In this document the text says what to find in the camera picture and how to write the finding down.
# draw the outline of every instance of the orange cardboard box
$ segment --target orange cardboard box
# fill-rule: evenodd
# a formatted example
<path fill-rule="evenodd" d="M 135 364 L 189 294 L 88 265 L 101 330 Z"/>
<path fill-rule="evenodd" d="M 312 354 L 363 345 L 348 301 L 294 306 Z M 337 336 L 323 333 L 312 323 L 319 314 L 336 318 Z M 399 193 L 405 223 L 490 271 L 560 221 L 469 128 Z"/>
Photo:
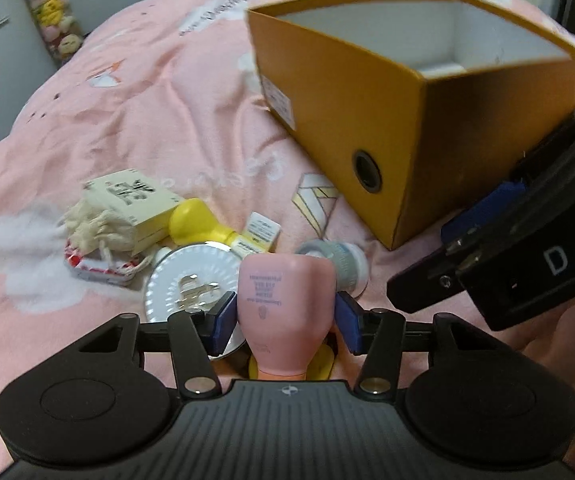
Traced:
<path fill-rule="evenodd" d="M 575 46 L 482 0 L 290 0 L 248 25 L 273 114 L 388 248 L 575 107 Z"/>

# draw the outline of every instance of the yellow balloon-shaped object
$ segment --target yellow balloon-shaped object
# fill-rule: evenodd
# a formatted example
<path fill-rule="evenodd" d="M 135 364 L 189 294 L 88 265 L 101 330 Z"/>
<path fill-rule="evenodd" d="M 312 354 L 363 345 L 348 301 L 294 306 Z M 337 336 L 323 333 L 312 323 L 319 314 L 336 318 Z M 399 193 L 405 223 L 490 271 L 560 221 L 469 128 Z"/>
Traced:
<path fill-rule="evenodd" d="M 202 242 L 231 245 L 238 236 L 231 227 L 219 224 L 200 198 L 189 198 L 176 206 L 168 229 L 170 237 L 180 247 Z"/>

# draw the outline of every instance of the pink blanket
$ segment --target pink blanket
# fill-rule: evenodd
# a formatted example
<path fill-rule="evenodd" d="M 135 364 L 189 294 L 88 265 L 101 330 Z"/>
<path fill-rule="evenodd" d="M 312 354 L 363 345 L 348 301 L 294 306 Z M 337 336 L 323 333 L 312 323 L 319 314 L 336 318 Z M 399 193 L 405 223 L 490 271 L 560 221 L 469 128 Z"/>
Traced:
<path fill-rule="evenodd" d="M 277 251 L 310 238 L 361 246 L 371 263 L 363 306 L 389 306 L 385 282 L 436 248 L 436 230 L 386 251 L 342 196 L 272 119 L 260 95 L 244 21 L 271 0 L 146 0 L 109 19 L 47 81 L 0 142 L 0 391 L 120 312 L 144 314 L 137 286 L 79 281 L 62 261 L 56 222 L 85 180 L 136 168 L 185 197 L 199 196 L 240 229 L 253 210 L 283 227 Z M 561 30 L 523 0 L 491 0 Z M 482 326 L 462 294 L 426 312 Z M 575 387 L 575 301 L 501 337 Z M 353 381 L 347 354 L 335 377 Z M 425 366 L 406 358 L 402 383 Z M 147 369 L 172 382 L 166 356 Z M 231 372 L 217 365 L 227 382 Z M 575 441 L 568 453 L 575 467 Z M 0 471 L 10 462 L 0 439 Z"/>

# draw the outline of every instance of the pink plastic bottle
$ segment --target pink plastic bottle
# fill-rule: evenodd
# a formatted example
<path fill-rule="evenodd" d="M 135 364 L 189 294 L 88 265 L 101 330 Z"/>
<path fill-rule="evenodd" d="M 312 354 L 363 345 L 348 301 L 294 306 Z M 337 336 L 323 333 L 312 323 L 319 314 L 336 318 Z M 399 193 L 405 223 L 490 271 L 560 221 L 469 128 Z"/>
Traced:
<path fill-rule="evenodd" d="M 238 318 L 263 380 L 298 381 L 334 319 L 336 269 L 305 254 L 250 254 L 239 269 Z"/>

